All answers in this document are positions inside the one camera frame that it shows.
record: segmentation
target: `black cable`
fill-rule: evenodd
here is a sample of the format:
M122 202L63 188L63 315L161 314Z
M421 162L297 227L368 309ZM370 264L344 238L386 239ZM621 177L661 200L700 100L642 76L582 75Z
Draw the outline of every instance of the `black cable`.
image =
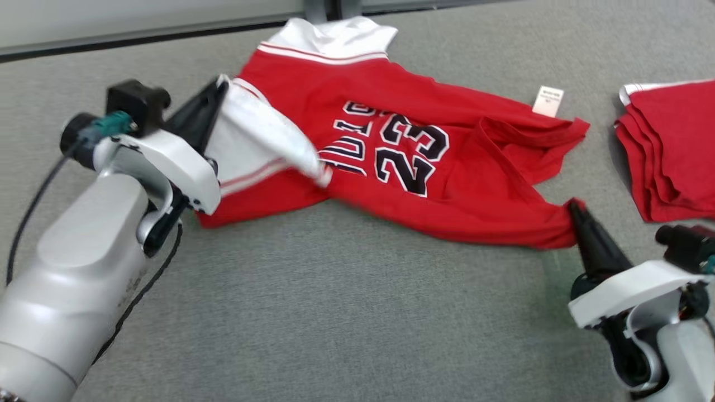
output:
M34 198L32 199L32 202L30 202L30 206L27 207L27 211L25 211L25 216L22 217L22 221L20 221L20 225L17 227L17 231L15 231L15 237L12 239L12 246L10 247L10 254L8 255L7 258L7 272L6 272L6 277L5 277L5 286L9 285L10 282L12 282L12 275L14 273L15 269L15 254L17 254L17 248L20 244L20 238L22 237L22 233L25 231L25 227L27 226L27 222L30 220L30 217L32 216L32 213L35 211L35 208L39 204L40 200L42 199L42 196L44 195L45 191L47 191L47 188L49 187L50 182L54 180L55 176L57 176L57 173L59 173L60 169L64 165L65 162L67 162L68 159L71 159L74 153L77 151L77 149L84 144L84 140L79 140L76 141L68 150L67 152L62 155L62 157L55 163L54 167L50 171L50 173L45 177L45 180L42 182L42 185L40 186L39 190L37 190L37 193L35 193Z
M713 325L713 322L710 321L710 318L708 317L703 317L703 322L705 322L705 326L708 327L708 331L710 331L710 336L713 338L713 342L715 342L715 325Z
M134 310L134 307L136 307L137 304L139 304L139 301L142 300L144 295L146 295L147 292L149 292L149 290L152 288L154 283L157 282L159 280L159 278L162 276L162 274L164 273L164 270L167 269L167 267L169 266L169 264L172 261L172 258L174 258L174 255L177 253L177 250L179 249L179 243L181 243L181 235L183 232L184 232L183 225L181 222L179 222L179 224L177 225L177 239L174 241L174 245L172 246L172 250L169 251L169 255L167 256L167 259L164 260L164 262L162 263L162 266L159 267L159 270L154 274L154 276L152 276L152 279L150 279L149 282L139 291L139 293L137 293L137 296L134 297L134 300L132 300L132 302L129 304L129 307L127 307L127 309L124 311L124 314L122 314L122 316L119 318L119 321L117 321L117 326L114 329L114 334L107 342L104 343L102 348L99 349L99 352L97 353L96 358L94 358L94 361L92 362L92 364L95 364L104 355L104 352L106 352L107 349L109 349L109 347L114 342L114 339L117 338L117 335L119 335L119 332L122 330L122 325L124 325L125 320L129 317L129 314L132 313L132 310Z

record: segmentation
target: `teal connector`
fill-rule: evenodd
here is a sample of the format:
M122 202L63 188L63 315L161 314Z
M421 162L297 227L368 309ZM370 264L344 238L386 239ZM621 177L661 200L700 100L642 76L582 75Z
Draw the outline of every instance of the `teal connector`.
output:
M715 275L715 255L708 257L708 262L703 267L703 273L705 275Z
M112 112L94 120L92 126L102 134L102 138L134 131L132 118L126 112Z

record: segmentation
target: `folded red cloth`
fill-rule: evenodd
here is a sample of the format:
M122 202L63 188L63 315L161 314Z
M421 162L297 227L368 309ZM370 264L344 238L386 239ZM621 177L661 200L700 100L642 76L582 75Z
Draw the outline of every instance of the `folded red cloth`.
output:
M715 81L635 92L630 100L616 135L643 219L715 216Z

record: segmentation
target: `white fabric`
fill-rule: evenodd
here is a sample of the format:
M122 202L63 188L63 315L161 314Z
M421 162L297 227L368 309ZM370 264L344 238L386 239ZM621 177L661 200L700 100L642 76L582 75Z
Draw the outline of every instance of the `white fabric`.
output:
M318 159L310 140L262 99L245 81L230 82L205 152L218 164L221 194L248 188L288 167L326 186L330 170Z
M292 18L266 43L344 59L385 53L397 32L396 28L378 25L364 16L320 25Z
M263 43L258 46L258 50L265 53L277 54L278 56L294 57L296 59L310 60L311 62L331 64L334 66L340 66L344 64L352 64L357 62L363 62L365 60L372 59L387 59L387 53L367 53L361 54L360 56L345 57L345 58L335 58L327 57L318 53L308 53L303 50L296 50L289 47L282 47L274 44Z
M693 82L705 82L710 81L709 79L700 79L696 81L679 81L679 82L667 82L662 84L626 84L621 87L618 91L618 97L621 98L621 103L624 106L631 104L631 95L636 92L649 91L655 88L665 88L665 87L675 87L682 84L691 84Z

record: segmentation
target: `gray carpet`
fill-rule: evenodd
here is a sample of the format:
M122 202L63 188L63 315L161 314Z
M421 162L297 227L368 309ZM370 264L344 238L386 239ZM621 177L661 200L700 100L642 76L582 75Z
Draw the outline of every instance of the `gray carpet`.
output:
M566 91L559 117L590 122L563 172L539 186L576 196L633 261L658 258L657 225L631 200L611 125L627 82L715 77L708 0L516 1L379 16L399 28L405 68L531 103ZM0 243L59 156L59 128L100 113L104 89L135 77L180 104L236 72L276 29L0 64ZM73 164L24 239L92 180ZM444 242L325 202L201 230L91 369L76 401L610 401L608 348L567 308L577 249Z

